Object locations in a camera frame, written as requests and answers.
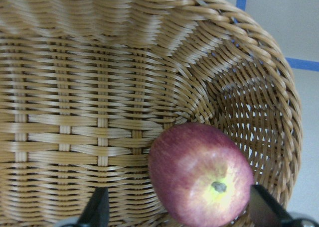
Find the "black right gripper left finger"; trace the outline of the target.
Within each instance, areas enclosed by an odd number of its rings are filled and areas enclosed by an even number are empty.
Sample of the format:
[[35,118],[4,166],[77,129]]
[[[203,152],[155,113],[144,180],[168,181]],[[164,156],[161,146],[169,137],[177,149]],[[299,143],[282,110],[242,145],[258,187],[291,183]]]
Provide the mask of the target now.
[[98,187],[93,192],[80,215],[78,227],[107,227],[110,218],[109,194],[107,187]]

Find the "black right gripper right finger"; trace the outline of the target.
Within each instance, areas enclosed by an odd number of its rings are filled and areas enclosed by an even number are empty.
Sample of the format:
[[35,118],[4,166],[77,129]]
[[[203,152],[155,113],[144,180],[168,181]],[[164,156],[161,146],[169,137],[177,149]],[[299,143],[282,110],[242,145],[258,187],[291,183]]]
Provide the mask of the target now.
[[290,227],[293,218],[262,185],[251,185],[250,219],[256,227]]

